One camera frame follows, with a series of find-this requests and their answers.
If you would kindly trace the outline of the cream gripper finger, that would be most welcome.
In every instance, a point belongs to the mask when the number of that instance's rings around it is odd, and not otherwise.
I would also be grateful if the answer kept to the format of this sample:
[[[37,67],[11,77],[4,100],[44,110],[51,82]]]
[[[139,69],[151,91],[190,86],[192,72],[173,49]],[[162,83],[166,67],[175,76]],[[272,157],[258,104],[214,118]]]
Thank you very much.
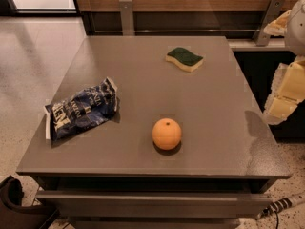
[[[305,57],[298,56],[289,65],[280,63],[275,70],[264,106],[264,119],[269,125],[287,120],[298,104],[305,100]]]
[[[270,22],[264,29],[263,32],[271,36],[284,36],[287,32],[288,22],[290,19],[291,10],[287,10],[275,20]]]

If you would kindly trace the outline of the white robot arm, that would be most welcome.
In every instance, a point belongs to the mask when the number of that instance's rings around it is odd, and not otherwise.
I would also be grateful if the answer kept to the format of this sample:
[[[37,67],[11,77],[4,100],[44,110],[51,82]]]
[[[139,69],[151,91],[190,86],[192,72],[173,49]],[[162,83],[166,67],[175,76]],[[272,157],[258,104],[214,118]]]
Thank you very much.
[[[298,0],[291,10],[269,23],[263,31],[283,36],[285,46],[296,55],[289,65],[278,65],[265,102],[265,121],[278,125],[305,100],[305,0]]]

